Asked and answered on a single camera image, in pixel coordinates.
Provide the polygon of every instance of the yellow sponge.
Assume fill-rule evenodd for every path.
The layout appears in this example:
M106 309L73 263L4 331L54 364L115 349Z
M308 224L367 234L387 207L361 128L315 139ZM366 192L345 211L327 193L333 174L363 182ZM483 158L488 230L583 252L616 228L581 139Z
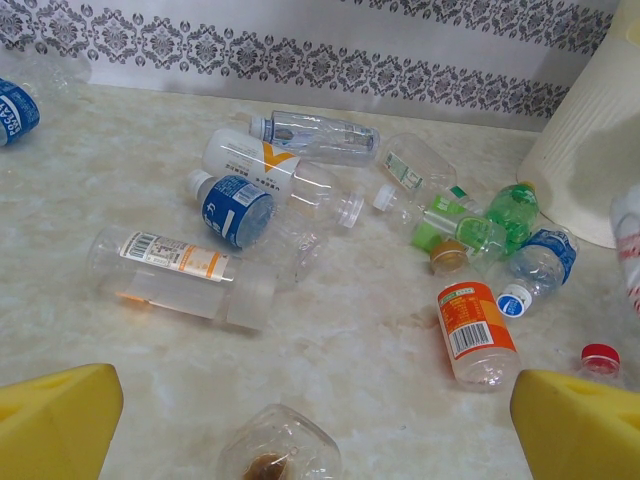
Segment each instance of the yellow sponge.
M106 364L0 388L0 477L98 478L122 403Z
M511 418L535 480L640 479L640 395L525 370Z

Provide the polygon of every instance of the marble surface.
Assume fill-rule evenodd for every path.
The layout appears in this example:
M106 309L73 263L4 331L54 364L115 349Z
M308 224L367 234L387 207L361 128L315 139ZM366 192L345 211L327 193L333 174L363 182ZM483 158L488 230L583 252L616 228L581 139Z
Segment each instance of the marble surface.
M96 297L82 278L107 224L216 242L184 191L211 132L268 103L85 87L67 118L0 153L0 384L92 362L115 365L125 408L104 479L213 478L232 433L283 402L340 447L344 478L526 479L509 391L457 388L435 317L427 257L365 209L323 261L275 299L259 335ZM486 203L513 183L536 134L308 109L414 132ZM332 167L352 188L378 174ZM572 279L510 324L528 368L571 371L608 341L639 373L638 321L612 251L581 244Z

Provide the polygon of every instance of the white bottle cap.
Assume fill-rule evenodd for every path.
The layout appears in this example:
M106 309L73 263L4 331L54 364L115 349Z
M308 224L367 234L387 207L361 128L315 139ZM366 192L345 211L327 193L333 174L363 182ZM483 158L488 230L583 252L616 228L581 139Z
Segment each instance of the white bottle cap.
M262 330L271 310L276 276L272 267L244 262L233 281L227 322Z
M249 122L249 135L262 141L264 138L265 124L267 123L266 120L266 118L253 115L251 117L251 122Z
M342 216L338 220L338 225L343 227L352 228L356 224L362 205L364 204L364 197L359 193L351 193L349 200L342 209Z
M391 203L391 199L396 193L396 187L393 185L383 185L378 190L378 194L376 195L376 199L373 201L373 206L378 210L382 210L383 212L387 210L389 203Z
M204 170L194 170L189 174L187 177L187 189L193 198L198 199L198 190L200 190L202 184L210 178L213 177Z
M533 297L526 288L512 283L505 287L496 303L503 315L519 318L529 309L532 301Z

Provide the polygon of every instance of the clear plastic bottle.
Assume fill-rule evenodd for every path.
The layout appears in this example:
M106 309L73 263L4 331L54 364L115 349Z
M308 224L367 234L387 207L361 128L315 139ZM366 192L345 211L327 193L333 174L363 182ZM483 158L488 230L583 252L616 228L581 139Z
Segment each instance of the clear plastic bottle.
M278 269L280 288L304 280L322 256L327 237L309 219L280 205L265 233L242 258Z
M257 330L276 284L271 267L118 226L96 237L86 275L109 295Z
M426 186L422 198L425 207L410 202L402 189L388 185L380 189L373 206L385 212L391 230L427 253L444 239L455 239L465 245L470 262L480 273L504 256L507 233L500 225L466 211Z
M249 134L319 163L368 167L375 159L380 134L356 123L274 111L271 119L251 117Z
M610 387L624 389L624 377L620 369L620 355L609 345L592 343L582 349L582 368L576 376Z
M355 224L364 199L344 191L336 175L266 142L228 128L217 130L204 152L203 170L239 174L318 224Z
M380 149L378 167L393 186L404 190L409 201L423 210L431 205L431 192L435 191L482 215L482 207L456 185L455 168L413 133L391 137Z
M25 53L0 76L0 146L9 145L40 122L62 115L76 95L78 80L60 59Z
M336 442L295 410L269 405L222 449L216 480L340 480Z
M273 197L242 176L217 178L194 170L187 183L204 222L234 247L256 243L275 213Z
M569 279L578 251L578 242L568 229L553 223L538 227L505 265L500 311L518 318L549 297Z
M486 217L507 231L505 253L511 255L531 235L540 208L532 183L521 182L498 192L487 209Z
M447 240L431 251L438 279L436 308L458 382L492 391L515 380L521 369L511 335L491 289L469 265L464 247Z

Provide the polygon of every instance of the transparent plastic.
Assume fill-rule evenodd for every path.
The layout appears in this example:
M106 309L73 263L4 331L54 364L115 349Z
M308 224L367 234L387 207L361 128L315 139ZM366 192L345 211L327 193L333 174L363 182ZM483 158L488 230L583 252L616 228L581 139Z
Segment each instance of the transparent plastic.
M452 251L439 255L432 259L431 268L439 282L436 289L436 305L438 295L452 285L463 282L484 283L482 276L470 266L463 252ZM463 387L486 392L504 387L515 380L522 368L517 352L502 347L486 347L471 351L456 360L451 351L440 309L438 309L438 318L453 373Z
M576 376L610 387L626 388L620 368L620 356L613 348L603 344L587 345L582 350L582 367Z
M108 295L199 317L247 328L263 328L276 283L274 269L229 257L219 281L171 270L121 255L135 233L109 226L98 234L89 250L85 268L86 277L94 288Z
M39 125L63 117L77 99L80 81L62 59L53 54L41 55L35 50L24 53L20 60L0 74L0 78L21 87L35 101L40 112ZM0 128L0 145L7 141Z
M243 162L247 168L259 167L258 171L269 171L270 178L278 178L278 194L276 202L286 204L303 215L311 218L319 225L342 225L347 228L355 224L364 199L361 195L347 192L340 186L336 175L297 157L288 161L297 162L290 174L284 168L265 165L263 143L249 135L230 129L217 130L205 150L203 170L213 176L229 174L229 162ZM256 175L247 175L247 179L259 188L264 187Z
M447 203L447 212L436 208L439 198L435 192L422 209L410 202L402 189L392 189L385 201L383 218L389 229L405 238L412 245L430 253L432 248L448 238L455 239L467 247L469 260L476 270L485 273L504 256L506 232L502 227L485 218L474 215L455 202Z
M576 255L579 253L578 242L568 229L560 225L545 224L538 227L536 232L542 229L557 232L558 236L564 234L570 248ZM565 283L566 273L565 264L553 250L542 245L525 244L505 264L498 307L510 318L531 313Z
M240 430L218 458L216 480L339 480L336 443L311 420L269 405Z
M498 192L487 209L486 217L507 231L505 253L511 255L531 235L540 208L532 184L510 185Z
M292 288L304 280L322 256L327 237L306 217L284 205L278 207L264 235L242 258L278 269L278 285Z
M411 203L426 208L433 192L455 200L476 215L482 207L457 186L455 168L413 133L391 137L380 149L378 168L396 187L405 190Z
M274 111L271 119L252 117L252 136L318 163L368 167L380 134L375 128L319 115Z
M206 175L208 178L204 179L199 184L199 186L197 187L197 193L195 194L196 201L198 202L201 211L204 208L204 203L207 199L207 196L209 195L209 192L215 186L215 184L221 180L220 178L208 175L202 170L194 170L193 172L191 172L190 179L193 175L202 174ZM271 195L261 197L253 202L247 210L247 213L244 215L244 217L242 217L240 224L238 225L238 231L235 235L235 246L244 249L256 243L264 233L274 213L275 204Z

